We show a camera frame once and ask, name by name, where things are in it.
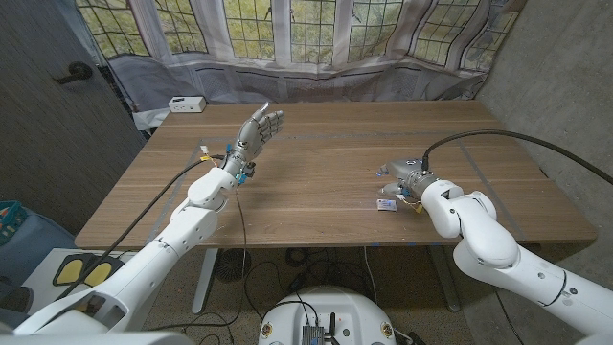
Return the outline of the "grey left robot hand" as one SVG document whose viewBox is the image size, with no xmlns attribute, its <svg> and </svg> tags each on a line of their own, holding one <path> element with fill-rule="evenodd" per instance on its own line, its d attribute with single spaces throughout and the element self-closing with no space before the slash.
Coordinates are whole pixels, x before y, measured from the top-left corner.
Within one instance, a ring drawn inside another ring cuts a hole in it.
<svg viewBox="0 0 613 345">
<path fill-rule="evenodd" d="M 263 150 L 263 146 L 283 129 L 282 110 L 267 113 L 269 103 L 263 104 L 240 127 L 236 140 L 226 155 L 222 169 L 237 175 Z"/>
</svg>

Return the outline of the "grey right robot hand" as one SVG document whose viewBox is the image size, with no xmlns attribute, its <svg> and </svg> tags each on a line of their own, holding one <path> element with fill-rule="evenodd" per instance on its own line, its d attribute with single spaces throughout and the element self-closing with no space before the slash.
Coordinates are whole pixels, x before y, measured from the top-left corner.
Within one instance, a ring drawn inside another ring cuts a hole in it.
<svg viewBox="0 0 613 345">
<path fill-rule="evenodd" d="M 379 190 L 383 196 L 404 196 L 421 200 L 427 187 L 438 180 L 430 171 L 421 168 L 418 158 L 392 160 L 380 167 L 378 176 L 393 176 L 397 181 L 389 183 Z"/>
</svg>

